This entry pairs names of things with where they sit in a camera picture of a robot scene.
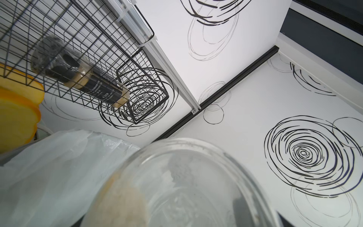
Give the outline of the glass rice jar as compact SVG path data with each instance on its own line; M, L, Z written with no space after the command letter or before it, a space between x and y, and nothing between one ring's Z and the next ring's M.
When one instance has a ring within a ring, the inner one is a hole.
M151 143L108 178L83 227L280 227L252 175L221 148L191 138Z

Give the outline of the white plastic bin liner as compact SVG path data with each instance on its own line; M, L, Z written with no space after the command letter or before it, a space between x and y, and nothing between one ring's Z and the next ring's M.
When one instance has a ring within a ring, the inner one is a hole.
M115 169L138 149L100 132L70 130L4 155L1 226L72 226Z

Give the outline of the aluminium wall rail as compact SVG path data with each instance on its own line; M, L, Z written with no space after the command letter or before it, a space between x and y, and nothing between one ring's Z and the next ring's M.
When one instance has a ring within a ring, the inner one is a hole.
M178 87L183 99L192 108L192 113L196 114L201 109L200 104L158 44L155 32L137 7L137 2L107 1L106 3L111 7L111 12L116 13L116 21L123 23L135 37L138 47L144 49L162 67L171 81Z

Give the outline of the yellow toast slice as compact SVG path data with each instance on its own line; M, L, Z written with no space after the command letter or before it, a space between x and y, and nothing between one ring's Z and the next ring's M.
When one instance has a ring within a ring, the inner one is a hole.
M44 87L35 78L1 63L1 88L29 99L35 105L44 100Z
M1 89L1 154L31 142L40 120L38 106L12 91Z

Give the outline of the dark bottle in basket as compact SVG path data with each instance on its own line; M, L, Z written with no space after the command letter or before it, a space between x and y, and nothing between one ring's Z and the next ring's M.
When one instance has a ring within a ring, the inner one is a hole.
M33 72L60 81L118 109L130 99L129 89L92 64L82 52L56 36L45 36L31 58Z

